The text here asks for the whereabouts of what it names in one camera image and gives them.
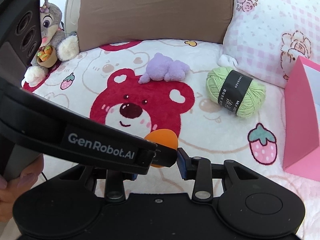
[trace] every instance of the gray rabbit plush toy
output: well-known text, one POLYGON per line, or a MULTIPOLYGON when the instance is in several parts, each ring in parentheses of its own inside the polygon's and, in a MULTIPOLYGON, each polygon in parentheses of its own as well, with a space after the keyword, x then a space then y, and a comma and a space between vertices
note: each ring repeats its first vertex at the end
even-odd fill
MULTIPOLYGON (((52 46, 56 50, 57 58, 60 61, 67 61, 75 58, 79 53, 79 40, 76 35, 66 38, 64 31, 60 29, 62 20, 61 10, 48 0, 44 0, 43 7, 40 8, 40 24, 42 43, 39 51, 45 46, 52 46)), ((38 85, 46 78, 49 69, 40 66, 37 62, 37 55, 33 58, 25 73, 25 81, 30 86, 38 85)))

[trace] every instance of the pink box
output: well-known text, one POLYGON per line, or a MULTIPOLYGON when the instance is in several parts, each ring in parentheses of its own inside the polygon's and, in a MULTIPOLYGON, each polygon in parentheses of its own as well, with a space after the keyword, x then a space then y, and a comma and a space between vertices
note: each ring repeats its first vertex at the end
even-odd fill
POLYGON ((298 56, 284 100, 284 171, 320 181, 320 65, 298 56))

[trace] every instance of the pink checkered pillow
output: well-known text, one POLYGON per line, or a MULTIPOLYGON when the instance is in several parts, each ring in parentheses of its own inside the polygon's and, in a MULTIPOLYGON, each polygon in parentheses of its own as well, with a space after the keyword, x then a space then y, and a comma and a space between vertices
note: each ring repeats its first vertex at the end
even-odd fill
POLYGON ((320 63, 320 0, 234 0, 223 53, 239 69, 285 87, 299 55, 320 63))

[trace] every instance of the camera lens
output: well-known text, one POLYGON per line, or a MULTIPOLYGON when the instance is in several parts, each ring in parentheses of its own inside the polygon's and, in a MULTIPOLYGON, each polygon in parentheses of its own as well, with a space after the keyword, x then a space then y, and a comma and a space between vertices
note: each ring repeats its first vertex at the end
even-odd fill
POLYGON ((16 30, 17 35, 20 35, 25 30, 31 18, 32 18, 32 12, 28 11, 18 23, 17 30, 16 30))
POLYGON ((36 42, 32 44, 31 48, 28 51, 28 57, 31 57, 32 55, 35 54, 36 49, 37 49, 36 46, 37 46, 36 42))
POLYGON ((22 50, 25 50, 26 47, 30 44, 30 42, 32 41, 33 39, 33 36, 35 35, 35 30, 34 29, 31 29, 27 35, 24 37, 23 41, 22 41, 22 44, 21 44, 21 48, 22 50))

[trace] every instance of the strawberry print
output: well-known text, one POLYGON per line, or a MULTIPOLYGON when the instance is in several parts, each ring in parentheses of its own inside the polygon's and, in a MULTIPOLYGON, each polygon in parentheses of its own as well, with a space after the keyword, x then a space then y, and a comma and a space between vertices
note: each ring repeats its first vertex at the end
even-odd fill
POLYGON ((71 84, 73 83, 73 81, 75 80, 75 75, 73 73, 71 73, 70 75, 68 75, 63 82, 60 85, 60 88, 62 90, 67 89, 68 87, 71 86, 71 84))
POLYGON ((248 141, 253 158, 260 164, 271 165, 276 161, 278 148, 275 135, 257 123, 248 133, 248 141))

